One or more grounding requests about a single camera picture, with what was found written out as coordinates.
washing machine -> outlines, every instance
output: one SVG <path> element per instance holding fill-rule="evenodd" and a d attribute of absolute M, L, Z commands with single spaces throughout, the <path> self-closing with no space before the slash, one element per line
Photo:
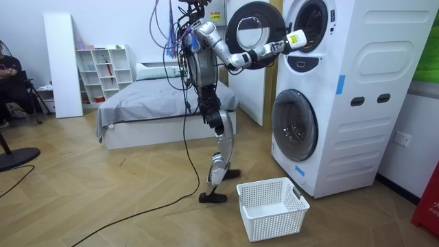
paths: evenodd
<path fill-rule="evenodd" d="M 371 185 L 437 0 L 285 0 L 308 43 L 279 57 L 272 155 L 314 198 Z"/>

humanoid robot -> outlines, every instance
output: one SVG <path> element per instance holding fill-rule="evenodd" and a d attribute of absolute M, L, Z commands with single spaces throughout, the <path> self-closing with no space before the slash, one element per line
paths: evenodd
<path fill-rule="evenodd" d="M 214 129 L 219 149 L 219 152 L 212 157 L 207 177 L 208 191 L 200 194 L 199 201 L 201 203 L 223 203 L 227 201 L 227 196 L 215 193 L 217 186 L 223 180 L 240 176 L 241 172 L 238 169 L 229 169 L 233 151 L 233 125 L 227 111 L 220 108 L 221 102 L 215 93 L 217 57 L 230 72 L 260 69 L 268 64 L 258 62 L 274 61 L 280 53 L 288 54 L 299 50 L 307 44 L 307 39 L 302 30 L 289 33 L 290 30 L 283 27 L 281 30 L 283 37 L 280 39 L 233 54 L 216 26 L 204 19 L 204 7 L 212 0 L 179 1 L 188 3 L 187 13 L 179 20 L 189 17 L 189 22 L 177 33 L 182 47 L 178 52 L 178 61 L 180 66 L 189 72 L 189 83 L 196 87 L 200 114 L 205 123 Z M 194 38 L 198 43 L 196 49 L 193 48 Z"/>

person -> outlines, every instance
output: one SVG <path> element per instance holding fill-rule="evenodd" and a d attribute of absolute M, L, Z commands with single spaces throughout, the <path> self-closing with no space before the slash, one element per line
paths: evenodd
<path fill-rule="evenodd" d="M 17 103 L 26 112 L 27 120 L 31 121 L 35 119 L 34 107 L 20 71 L 20 61 L 13 56 L 3 55 L 0 45 L 0 100 L 11 99 L 11 102 Z M 0 103 L 0 128 L 9 126 L 9 117 L 6 105 Z"/>

round porthole door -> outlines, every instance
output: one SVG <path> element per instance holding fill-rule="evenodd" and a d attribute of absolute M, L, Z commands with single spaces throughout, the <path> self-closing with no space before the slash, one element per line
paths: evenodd
<path fill-rule="evenodd" d="M 290 89 L 278 95 L 272 111 L 272 130 L 281 152 L 292 161 L 305 161 L 314 152 L 318 125 L 308 99 Z"/>
<path fill-rule="evenodd" d="M 285 35 L 282 14 L 273 5 L 262 1 L 252 1 L 241 6 L 228 22 L 225 33 L 226 43 L 232 54 L 282 40 Z M 247 69 L 265 68 L 276 58 L 277 56 L 272 56 L 253 62 Z"/>

blue tape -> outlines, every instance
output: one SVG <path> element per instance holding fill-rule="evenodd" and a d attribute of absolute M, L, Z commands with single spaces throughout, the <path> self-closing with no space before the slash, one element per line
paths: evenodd
<path fill-rule="evenodd" d="M 338 77 L 337 91 L 335 92 L 336 95 L 343 93 L 344 79 L 346 79 L 346 75 L 340 75 Z"/>
<path fill-rule="evenodd" d="M 296 165 L 296 171 L 297 171 L 298 173 L 300 173 L 300 175 L 305 176 L 305 172 L 302 171 L 297 165 Z"/>

